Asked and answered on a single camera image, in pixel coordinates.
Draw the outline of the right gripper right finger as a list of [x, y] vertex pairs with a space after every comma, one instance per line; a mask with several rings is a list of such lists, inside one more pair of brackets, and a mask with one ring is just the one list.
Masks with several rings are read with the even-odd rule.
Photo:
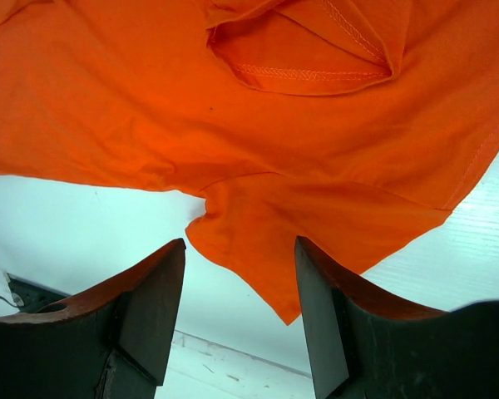
[[318, 398], [499, 398], [499, 301], [452, 312], [414, 303], [295, 244]]

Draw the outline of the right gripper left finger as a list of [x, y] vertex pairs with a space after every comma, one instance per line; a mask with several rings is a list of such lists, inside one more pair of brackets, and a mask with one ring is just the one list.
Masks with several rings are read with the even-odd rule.
[[0, 398], [152, 398], [162, 386], [185, 272], [174, 239], [35, 313], [0, 317]]

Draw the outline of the orange t shirt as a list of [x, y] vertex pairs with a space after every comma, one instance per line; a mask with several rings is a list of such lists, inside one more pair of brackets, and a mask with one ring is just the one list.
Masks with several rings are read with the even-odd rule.
[[499, 1], [0, 1], [0, 175], [205, 201], [285, 322], [294, 241], [363, 273], [499, 151]]

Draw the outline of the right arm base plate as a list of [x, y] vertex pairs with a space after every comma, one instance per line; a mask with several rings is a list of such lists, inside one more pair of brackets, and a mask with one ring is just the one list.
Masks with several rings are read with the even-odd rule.
[[36, 313], [68, 296], [68, 293], [0, 271], [0, 317], [18, 312]]

